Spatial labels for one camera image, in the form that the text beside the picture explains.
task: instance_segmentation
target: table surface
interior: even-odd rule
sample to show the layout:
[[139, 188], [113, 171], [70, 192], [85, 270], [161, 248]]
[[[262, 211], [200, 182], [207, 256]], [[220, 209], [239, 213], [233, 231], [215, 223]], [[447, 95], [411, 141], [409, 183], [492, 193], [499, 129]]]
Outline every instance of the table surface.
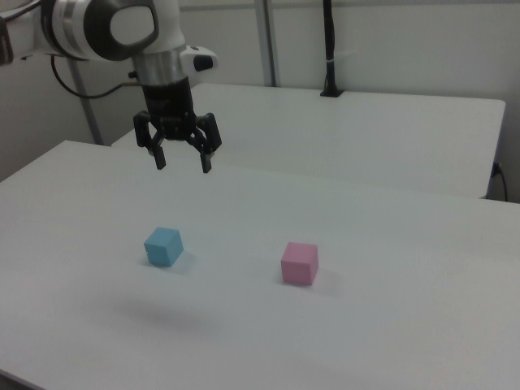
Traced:
[[[520, 383], [518, 205], [66, 142], [0, 184], [0, 220], [0, 370], [42, 388]], [[312, 287], [281, 282], [288, 241], [318, 245]]]
[[[505, 108], [485, 99], [349, 92], [334, 99], [308, 89], [215, 84], [195, 87], [193, 100], [199, 115], [215, 114], [222, 133], [215, 167], [473, 198], [488, 191]], [[134, 132], [113, 146], [139, 149]], [[198, 158], [185, 143], [162, 147], [167, 160]]]

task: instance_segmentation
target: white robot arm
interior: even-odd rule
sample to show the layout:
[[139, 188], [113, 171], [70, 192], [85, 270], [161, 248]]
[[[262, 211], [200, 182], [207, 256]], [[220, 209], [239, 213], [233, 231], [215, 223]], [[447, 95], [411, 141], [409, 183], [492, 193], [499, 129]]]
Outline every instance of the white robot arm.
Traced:
[[[3, 0], [3, 5], [15, 1]], [[132, 59], [148, 107], [134, 117], [137, 144], [162, 169], [163, 140], [187, 141], [201, 154], [203, 171], [211, 169], [210, 158], [222, 141], [212, 114], [194, 114], [189, 77], [216, 67], [217, 57], [186, 45], [177, 0], [22, 2], [9, 11], [0, 7], [0, 66], [36, 53], [75, 60]], [[148, 123], [157, 129], [153, 138]]]

